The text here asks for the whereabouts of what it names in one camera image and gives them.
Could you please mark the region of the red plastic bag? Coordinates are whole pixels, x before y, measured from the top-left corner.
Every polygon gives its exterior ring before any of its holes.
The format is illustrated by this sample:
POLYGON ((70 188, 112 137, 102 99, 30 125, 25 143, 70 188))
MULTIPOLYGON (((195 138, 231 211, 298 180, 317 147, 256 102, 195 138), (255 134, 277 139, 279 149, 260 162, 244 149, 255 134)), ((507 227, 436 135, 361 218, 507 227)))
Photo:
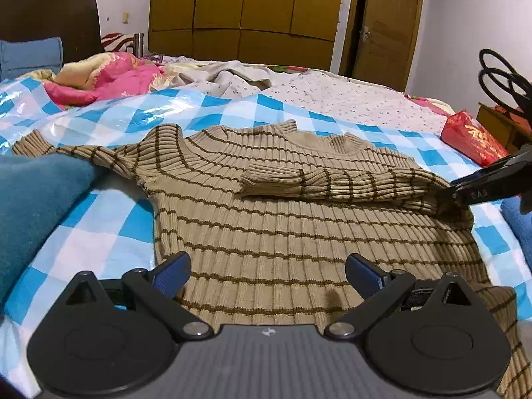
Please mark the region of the red plastic bag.
POLYGON ((447 118, 440 139, 485 168, 509 152, 465 110, 447 118))

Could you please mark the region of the pink floral blanket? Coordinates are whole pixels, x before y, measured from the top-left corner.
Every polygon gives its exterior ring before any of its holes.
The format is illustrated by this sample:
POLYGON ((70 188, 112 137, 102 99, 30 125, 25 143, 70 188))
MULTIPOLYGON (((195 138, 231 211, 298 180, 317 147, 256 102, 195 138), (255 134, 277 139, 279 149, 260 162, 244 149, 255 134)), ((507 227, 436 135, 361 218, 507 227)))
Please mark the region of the pink floral blanket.
POLYGON ((128 52, 104 52, 65 64, 42 80, 58 106, 86 106, 97 101, 143 95, 163 79, 159 66, 128 52))

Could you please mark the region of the red white striped cloth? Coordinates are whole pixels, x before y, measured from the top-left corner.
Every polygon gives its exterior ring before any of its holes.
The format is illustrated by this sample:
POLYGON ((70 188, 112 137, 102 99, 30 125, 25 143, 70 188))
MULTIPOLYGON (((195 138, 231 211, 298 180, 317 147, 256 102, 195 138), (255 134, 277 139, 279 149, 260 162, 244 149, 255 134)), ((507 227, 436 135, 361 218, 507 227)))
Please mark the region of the red white striped cloth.
POLYGON ((108 33, 101 44, 106 52, 129 52, 139 58, 144 54, 143 33, 108 33))

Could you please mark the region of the dark wooden headboard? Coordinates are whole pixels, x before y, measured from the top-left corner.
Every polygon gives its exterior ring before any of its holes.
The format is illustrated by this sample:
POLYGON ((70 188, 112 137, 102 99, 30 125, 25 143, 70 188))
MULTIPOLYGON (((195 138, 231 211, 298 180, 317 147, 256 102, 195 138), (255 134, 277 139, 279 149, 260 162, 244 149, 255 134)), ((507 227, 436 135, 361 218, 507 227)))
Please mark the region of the dark wooden headboard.
POLYGON ((96 0, 1 0, 0 8, 5 41, 59 37, 65 63, 104 51, 96 0))

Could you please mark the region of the beige crumpled cloth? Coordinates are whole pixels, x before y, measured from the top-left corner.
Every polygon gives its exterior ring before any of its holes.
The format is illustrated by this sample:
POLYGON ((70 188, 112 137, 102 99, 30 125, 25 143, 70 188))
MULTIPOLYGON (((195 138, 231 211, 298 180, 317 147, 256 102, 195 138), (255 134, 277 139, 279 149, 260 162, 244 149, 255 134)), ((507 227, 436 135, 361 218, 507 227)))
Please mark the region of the beige crumpled cloth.
POLYGON ((240 61, 171 62, 150 85, 150 92, 191 89, 218 98, 244 98, 282 83, 267 67, 245 66, 240 61))

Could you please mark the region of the tan striped knit sweater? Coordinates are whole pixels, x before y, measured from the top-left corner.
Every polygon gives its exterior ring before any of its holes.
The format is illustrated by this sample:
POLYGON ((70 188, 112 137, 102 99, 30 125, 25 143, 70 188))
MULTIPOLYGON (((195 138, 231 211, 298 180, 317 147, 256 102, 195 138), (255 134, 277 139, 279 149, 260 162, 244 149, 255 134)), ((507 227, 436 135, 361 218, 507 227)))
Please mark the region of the tan striped knit sweater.
POLYGON ((447 181, 411 157, 350 133, 301 132, 293 121, 216 125, 191 136, 165 123, 136 144, 62 146, 60 153, 143 189, 157 260, 190 255, 183 304, 212 326, 326 326, 361 301, 344 273, 352 253, 423 279, 454 271, 509 340, 499 393, 530 397, 515 291, 490 283, 471 210, 438 200, 447 181))

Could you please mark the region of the brown wooden door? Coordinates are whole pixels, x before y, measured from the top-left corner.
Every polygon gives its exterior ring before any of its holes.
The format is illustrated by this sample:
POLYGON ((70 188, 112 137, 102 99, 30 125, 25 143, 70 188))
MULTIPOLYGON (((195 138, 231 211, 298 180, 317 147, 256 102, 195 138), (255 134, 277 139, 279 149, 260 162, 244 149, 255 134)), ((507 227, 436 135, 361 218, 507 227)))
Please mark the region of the brown wooden door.
POLYGON ((350 0, 339 73, 406 88, 423 0, 350 0))

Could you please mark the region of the white floral bedsheet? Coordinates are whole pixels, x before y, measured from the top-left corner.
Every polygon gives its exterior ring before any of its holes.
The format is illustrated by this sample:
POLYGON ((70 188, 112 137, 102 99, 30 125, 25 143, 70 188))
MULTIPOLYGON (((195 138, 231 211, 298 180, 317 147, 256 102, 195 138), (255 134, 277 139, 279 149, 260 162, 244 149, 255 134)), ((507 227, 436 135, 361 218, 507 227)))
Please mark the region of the white floral bedsheet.
MULTIPOLYGON (((165 56, 160 68, 167 63, 188 61, 225 62, 165 56)), ((349 79, 320 69, 243 64, 267 67, 282 80, 281 84, 265 89, 261 94, 351 123, 438 134, 443 130, 447 118, 454 113, 448 104, 437 99, 418 98, 390 87, 349 79)))

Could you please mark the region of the teal folded garment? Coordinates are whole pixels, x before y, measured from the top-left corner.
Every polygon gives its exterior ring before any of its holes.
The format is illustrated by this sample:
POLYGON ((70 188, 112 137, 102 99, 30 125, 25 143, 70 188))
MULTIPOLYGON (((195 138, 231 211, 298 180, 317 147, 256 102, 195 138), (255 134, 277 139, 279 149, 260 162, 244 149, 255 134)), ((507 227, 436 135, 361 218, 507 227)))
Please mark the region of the teal folded garment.
POLYGON ((105 169, 62 154, 1 156, 1 302, 105 169))

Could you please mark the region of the blue knit garment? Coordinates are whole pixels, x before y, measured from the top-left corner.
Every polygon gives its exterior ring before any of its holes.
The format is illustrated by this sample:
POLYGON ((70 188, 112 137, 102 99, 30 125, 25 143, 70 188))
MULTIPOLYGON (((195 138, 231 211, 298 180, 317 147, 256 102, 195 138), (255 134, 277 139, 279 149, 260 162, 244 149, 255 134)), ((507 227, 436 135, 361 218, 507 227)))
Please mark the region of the blue knit garment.
POLYGON ((532 224, 531 213, 522 214, 519 210, 520 197, 505 199, 501 206, 501 213, 511 230, 514 232, 524 254, 529 268, 532 267, 532 224))

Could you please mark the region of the blue pillow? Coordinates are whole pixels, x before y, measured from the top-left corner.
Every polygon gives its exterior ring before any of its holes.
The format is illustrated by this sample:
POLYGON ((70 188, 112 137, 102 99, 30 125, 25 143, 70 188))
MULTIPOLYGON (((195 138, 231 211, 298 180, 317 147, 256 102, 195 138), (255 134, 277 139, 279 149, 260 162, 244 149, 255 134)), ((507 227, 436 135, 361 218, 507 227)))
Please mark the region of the blue pillow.
POLYGON ((63 65, 60 37, 29 42, 1 41, 1 80, 13 79, 39 69, 58 73, 63 65))

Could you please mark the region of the blue white checkered sheet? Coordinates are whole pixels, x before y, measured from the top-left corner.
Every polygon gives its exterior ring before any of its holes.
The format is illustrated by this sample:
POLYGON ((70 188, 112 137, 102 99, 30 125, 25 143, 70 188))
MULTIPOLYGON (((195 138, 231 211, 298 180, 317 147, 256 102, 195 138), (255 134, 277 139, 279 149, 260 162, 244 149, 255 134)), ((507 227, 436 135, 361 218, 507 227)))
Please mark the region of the blue white checkered sheet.
MULTIPOLYGON (((61 111, 34 80, 1 87, 1 148, 31 129, 55 143, 114 145, 139 141, 156 124, 176 123, 186 135, 216 124, 251 128, 294 120, 299 129, 319 135, 350 132, 366 141, 412 156, 422 167, 454 179, 474 172, 475 164, 429 132, 349 123, 281 103, 264 95, 218 99, 189 90, 99 102, 61 111)), ((490 280, 515 289, 510 308, 518 314, 515 334, 531 322, 531 275, 523 252, 497 203, 473 209, 473 235, 490 280)), ((30 335, 67 282, 80 270, 102 278, 120 277, 155 263, 153 212, 136 184, 118 176, 102 179, 54 230, 26 268, 5 305, 1 323, 1 373, 28 397, 39 388, 25 349, 30 335)))

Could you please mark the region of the wooden side cabinet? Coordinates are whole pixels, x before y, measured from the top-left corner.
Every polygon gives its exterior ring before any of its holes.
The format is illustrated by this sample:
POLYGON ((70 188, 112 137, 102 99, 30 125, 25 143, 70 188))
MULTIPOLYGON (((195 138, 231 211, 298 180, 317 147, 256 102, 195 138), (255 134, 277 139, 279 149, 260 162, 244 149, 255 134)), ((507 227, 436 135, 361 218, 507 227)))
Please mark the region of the wooden side cabinet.
POLYGON ((526 119, 480 104, 477 121, 509 152, 531 145, 531 128, 526 119))

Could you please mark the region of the brown wooden wardrobe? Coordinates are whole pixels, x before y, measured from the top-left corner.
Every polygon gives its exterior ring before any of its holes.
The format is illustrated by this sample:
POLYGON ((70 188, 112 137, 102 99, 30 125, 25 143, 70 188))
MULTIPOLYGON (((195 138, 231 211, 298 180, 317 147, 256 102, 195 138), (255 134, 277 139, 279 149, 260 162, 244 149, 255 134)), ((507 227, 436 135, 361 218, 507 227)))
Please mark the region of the brown wooden wardrobe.
POLYGON ((151 0, 151 52, 329 69, 341 0, 151 0))

